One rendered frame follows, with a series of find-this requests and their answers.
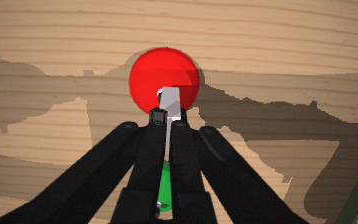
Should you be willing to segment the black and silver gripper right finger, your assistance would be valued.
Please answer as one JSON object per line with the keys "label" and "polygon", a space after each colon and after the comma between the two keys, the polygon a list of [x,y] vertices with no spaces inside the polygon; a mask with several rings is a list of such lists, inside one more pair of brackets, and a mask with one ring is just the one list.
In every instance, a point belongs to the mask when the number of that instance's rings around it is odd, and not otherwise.
{"label": "black and silver gripper right finger", "polygon": [[216,128],[190,127],[186,110],[180,108],[178,87],[171,87],[167,150],[172,217],[179,217],[180,224],[218,224],[201,172],[233,224],[310,224],[285,204]]}

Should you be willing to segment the green dome bell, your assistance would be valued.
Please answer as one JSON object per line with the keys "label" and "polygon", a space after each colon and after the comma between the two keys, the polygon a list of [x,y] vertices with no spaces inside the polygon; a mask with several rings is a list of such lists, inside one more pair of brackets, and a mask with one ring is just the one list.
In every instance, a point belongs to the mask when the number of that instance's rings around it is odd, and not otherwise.
{"label": "green dome bell", "polygon": [[156,218],[160,216],[160,212],[166,212],[172,209],[171,203],[171,184],[170,184],[170,166],[169,163],[163,164],[160,190],[158,196],[158,206]]}

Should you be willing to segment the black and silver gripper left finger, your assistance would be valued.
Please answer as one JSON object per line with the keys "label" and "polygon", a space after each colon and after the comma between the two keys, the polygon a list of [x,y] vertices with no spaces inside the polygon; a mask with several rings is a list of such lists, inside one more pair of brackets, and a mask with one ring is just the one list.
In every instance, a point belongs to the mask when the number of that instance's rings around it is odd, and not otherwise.
{"label": "black and silver gripper left finger", "polygon": [[1,216],[0,224],[88,224],[133,164],[109,224],[149,224],[168,146],[170,97],[171,87],[163,87],[148,125],[118,125],[33,200]]}

